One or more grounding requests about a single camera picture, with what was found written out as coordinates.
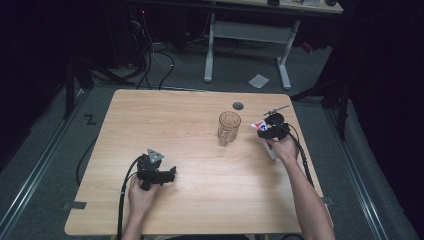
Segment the paper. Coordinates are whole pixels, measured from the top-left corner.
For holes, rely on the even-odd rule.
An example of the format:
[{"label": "paper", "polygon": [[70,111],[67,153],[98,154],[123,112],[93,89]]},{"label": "paper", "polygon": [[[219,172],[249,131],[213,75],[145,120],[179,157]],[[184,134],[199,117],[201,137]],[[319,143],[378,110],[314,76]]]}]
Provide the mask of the paper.
[{"label": "paper", "polygon": [[268,78],[258,74],[254,78],[252,78],[252,80],[250,80],[249,83],[255,88],[262,88],[268,81],[269,81]]}]

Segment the table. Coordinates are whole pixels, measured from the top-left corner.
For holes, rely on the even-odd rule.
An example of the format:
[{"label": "table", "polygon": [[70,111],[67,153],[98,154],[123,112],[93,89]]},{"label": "table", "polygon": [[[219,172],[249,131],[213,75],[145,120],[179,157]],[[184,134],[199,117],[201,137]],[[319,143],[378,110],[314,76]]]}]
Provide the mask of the table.
[{"label": "table", "polygon": [[[234,102],[244,109],[234,110]],[[159,189],[143,234],[300,232],[284,166],[269,157],[250,126],[286,104],[291,101],[283,94],[116,91],[75,198],[87,205],[71,209],[66,233],[116,234],[122,182],[147,148],[165,155],[160,170],[177,166],[177,174]],[[236,140],[226,147],[217,138],[224,111],[242,119]],[[297,129],[322,196],[293,107],[280,113]],[[128,211],[126,197],[125,221]]]},{"label": "table", "polygon": [[[213,4],[218,3],[232,3],[232,4],[245,4],[258,7],[271,7],[267,4],[267,0],[214,0]],[[337,3],[334,7],[326,5],[324,0],[320,1],[318,6],[305,6],[300,1],[284,2],[280,1],[278,8],[290,9],[297,11],[311,11],[319,13],[337,13],[343,12],[343,8]],[[262,42],[282,43],[285,48],[281,57],[277,57],[276,62],[280,72],[281,81],[285,90],[291,89],[291,83],[287,74],[286,61],[290,53],[294,38],[296,37],[299,28],[300,20],[295,20],[291,28],[263,26],[254,24],[234,23],[227,21],[215,21],[215,14],[211,14],[211,21],[209,27],[209,46],[206,56],[205,65],[205,82],[212,81],[213,72],[213,43],[215,37],[233,38],[241,40],[253,40]]]}]

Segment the forearm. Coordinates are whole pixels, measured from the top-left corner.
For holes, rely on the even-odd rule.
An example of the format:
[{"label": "forearm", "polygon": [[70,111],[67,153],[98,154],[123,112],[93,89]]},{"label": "forearm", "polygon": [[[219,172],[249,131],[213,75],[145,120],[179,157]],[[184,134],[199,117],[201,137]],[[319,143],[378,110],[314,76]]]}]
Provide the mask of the forearm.
[{"label": "forearm", "polygon": [[134,216],[130,215],[128,218],[127,226],[125,227],[122,240],[140,240],[140,226],[143,220],[143,215]]},{"label": "forearm", "polygon": [[296,161],[286,163],[293,190],[296,214],[305,239],[334,239],[327,208],[306,179]]}]

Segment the person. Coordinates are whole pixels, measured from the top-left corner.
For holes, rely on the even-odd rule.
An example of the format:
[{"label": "person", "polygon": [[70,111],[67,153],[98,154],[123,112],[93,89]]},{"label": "person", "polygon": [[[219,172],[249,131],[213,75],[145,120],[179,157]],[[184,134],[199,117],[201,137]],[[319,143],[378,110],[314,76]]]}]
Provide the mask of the person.
[{"label": "person", "polygon": [[[280,141],[268,139],[278,158],[283,162],[293,191],[296,215],[304,239],[335,239],[333,225],[327,208],[297,163],[299,149],[295,141],[286,136]],[[130,216],[122,239],[140,239],[140,224],[143,216],[153,203],[159,185],[153,185],[150,191],[140,188],[137,176],[131,179],[129,189]]]}]

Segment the glass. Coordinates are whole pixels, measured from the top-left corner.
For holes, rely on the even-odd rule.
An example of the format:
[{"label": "glass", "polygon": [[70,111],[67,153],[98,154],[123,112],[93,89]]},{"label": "glass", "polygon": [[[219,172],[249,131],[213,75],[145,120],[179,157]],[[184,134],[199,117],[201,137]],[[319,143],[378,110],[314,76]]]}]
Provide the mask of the glass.
[{"label": "glass", "polygon": [[224,112],[219,116],[218,139],[221,146],[234,142],[241,118],[237,113]]}]

